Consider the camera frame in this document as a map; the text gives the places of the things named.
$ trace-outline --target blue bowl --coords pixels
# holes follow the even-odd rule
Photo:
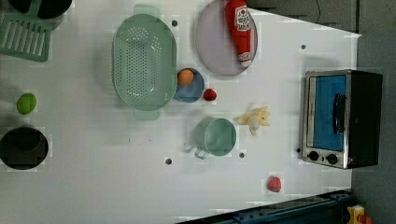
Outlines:
[[[193,68],[184,68],[184,69],[191,70],[192,73],[194,74],[194,79],[192,80],[192,83],[188,86],[177,85],[175,98],[181,102],[194,103],[195,101],[199,100],[202,94],[204,93],[205,90],[204,78],[201,76],[201,73],[199,73],[197,70]]]

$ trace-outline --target ketchup label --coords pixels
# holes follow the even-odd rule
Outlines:
[[[250,30],[250,17],[248,15],[248,8],[246,6],[235,9],[235,26],[238,31]]]
[[[244,61],[247,61],[250,59],[251,59],[251,56],[250,56],[249,52],[245,52],[245,53],[239,55],[239,61],[241,61],[241,62],[244,62]]]

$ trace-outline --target green mug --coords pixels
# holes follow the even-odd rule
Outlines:
[[[195,128],[195,156],[201,160],[209,154],[225,156],[233,150],[236,131],[227,119],[204,119]]]

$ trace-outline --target colander handle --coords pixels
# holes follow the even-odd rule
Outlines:
[[[134,117],[138,120],[155,120],[160,117],[161,111],[141,111],[134,109]]]
[[[134,15],[138,14],[147,14],[158,19],[161,17],[160,10],[157,7],[146,4],[137,4],[134,6]]]

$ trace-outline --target yellow plush toy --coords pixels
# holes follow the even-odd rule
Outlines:
[[[248,125],[251,134],[256,135],[256,131],[259,130],[261,126],[270,126],[270,123],[266,121],[270,117],[270,113],[267,111],[268,106],[259,109],[253,109],[245,115],[235,118],[238,124]]]

